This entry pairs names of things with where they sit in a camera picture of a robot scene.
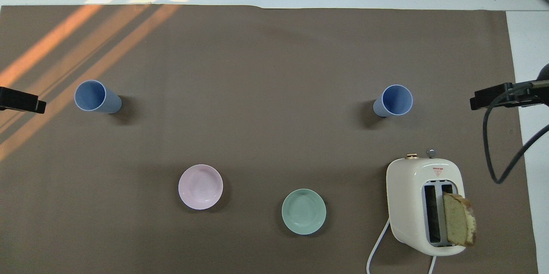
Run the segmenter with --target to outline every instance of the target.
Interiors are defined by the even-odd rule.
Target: toaster
[[[391,231],[398,241],[431,256],[465,249],[448,242],[446,235],[443,192],[465,197],[455,163],[407,154],[387,167],[386,184]]]

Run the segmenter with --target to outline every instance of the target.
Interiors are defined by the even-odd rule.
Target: toaster power cord
[[[387,223],[385,224],[385,227],[383,227],[383,230],[381,231],[378,240],[376,241],[376,244],[374,245],[374,248],[372,248],[372,251],[370,252],[370,256],[368,257],[368,262],[366,262],[366,274],[370,273],[370,263],[372,263],[372,258],[374,257],[374,254],[376,253],[376,250],[379,246],[379,243],[381,242],[381,239],[383,238],[383,235],[387,232],[387,228],[389,227],[390,220],[387,219]],[[431,267],[429,268],[429,274],[433,273],[433,268],[435,268],[435,261],[437,260],[437,256],[433,256],[431,259]]]
[[[492,166],[492,158],[490,157],[490,148],[488,146],[488,116],[490,116],[490,112],[492,112],[492,109],[496,107],[496,104],[499,104],[504,100],[504,98],[508,97],[509,95],[513,94],[514,92],[518,92],[520,90],[525,90],[527,88],[531,88],[531,83],[522,84],[519,86],[516,86],[514,88],[511,88],[507,90],[506,92],[503,92],[498,97],[494,98],[488,108],[486,109],[486,113],[484,114],[484,119],[482,122],[482,138],[484,142],[484,155],[486,156],[486,164],[488,165],[488,171],[490,172],[490,177],[492,177],[492,180],[496,184],[502,184],[513,167],[516,165],[516,163],[519,161],[519,159],[524,155],[524,152],[533,145],[534,142],[536,142],[539,138],[541,138],[542,135],[544,135],[547,131],[549,131],[549,125],[542,128],[539,132],[537,132],[535,135],[533,135],[527,143],[523,145],[523,147],[520,148],[520,150],[514,155],[513,159],[510,161],[509,165],[505,169],[505,171],[501,174],[501,177],[496,177],[496,173],[494,172],[494,167]]]

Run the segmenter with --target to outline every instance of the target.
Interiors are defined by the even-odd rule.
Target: blue cup
[[[405,86],[388,86],[374,102],[374,112],[381,117],[404,115],[412,109],[412,93]]]
[[[74,92],[74,102],[83,111],[115,113],[122,107],[122,100],[97,80],[80,83]]]

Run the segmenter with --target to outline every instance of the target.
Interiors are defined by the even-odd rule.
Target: brown tablecloth
[[[504,12],[5,6],[0,46],[0,86],[48,102],[0,114],[2,273],[363,273],[388,163],[428,147],[461,169],[478,223],[477,245],[434,273],[537,272],[524,163],[494,184],[484,112],[469,110],[475,90],[514,81]],[[117,114],[74,105],[92,78],[122,97]],[[394,83],[414,106],[378,118]],[[489,129],[501,170],[517,110]],[[197,163],[225,184],[204,211],[177,192]],[[326,202],[310,236],[282,221],[298,188]],[[388,232],[372,273],[430,260]]]

